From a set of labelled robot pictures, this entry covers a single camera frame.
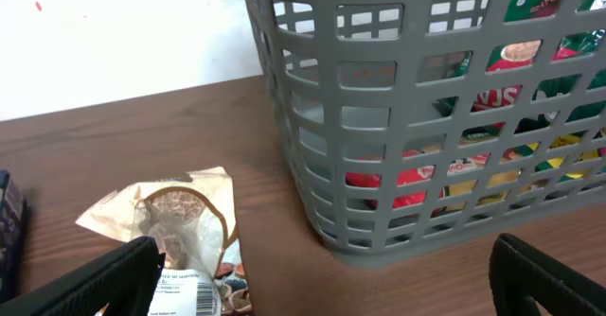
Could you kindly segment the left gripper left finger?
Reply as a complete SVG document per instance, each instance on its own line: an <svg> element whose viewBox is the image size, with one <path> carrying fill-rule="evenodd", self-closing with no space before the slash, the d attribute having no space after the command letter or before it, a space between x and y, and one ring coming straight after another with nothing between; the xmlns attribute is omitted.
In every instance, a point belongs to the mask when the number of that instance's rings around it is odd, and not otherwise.
<svg viewBox="0 0 606 316"><path fill-rule="evenodd" d="M1 316L146 316L165 254L138 237L68 274L1 305Z"/></svg>

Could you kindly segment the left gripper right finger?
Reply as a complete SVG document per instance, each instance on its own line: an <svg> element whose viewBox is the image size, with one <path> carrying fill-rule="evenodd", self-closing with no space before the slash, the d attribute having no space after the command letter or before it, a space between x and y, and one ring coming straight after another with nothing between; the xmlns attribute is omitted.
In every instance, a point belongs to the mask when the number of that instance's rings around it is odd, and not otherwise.
<svg viewBox="0 0 606 316"><path fill-rule="evenodd" d="M490 254L490 288L498 316L605 316L605 288L512 234Z"/></svg>

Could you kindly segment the green Nescafe coffee bag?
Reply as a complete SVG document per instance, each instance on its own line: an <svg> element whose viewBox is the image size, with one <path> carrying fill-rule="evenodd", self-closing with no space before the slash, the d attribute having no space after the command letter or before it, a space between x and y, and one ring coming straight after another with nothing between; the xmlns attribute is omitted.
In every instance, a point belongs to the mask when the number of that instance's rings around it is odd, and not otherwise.
<svg viewBox="0 0 606 316"><path fill-rule="evenodd" d="M393 114L393 138L441 135L436 152L401 160L430 165L419 188L435 194L471 183L494 192L540 181L546 190L600 187L604 112L594 80L605 67L604 0L402 0L398 85L406 108Z"/></svg>

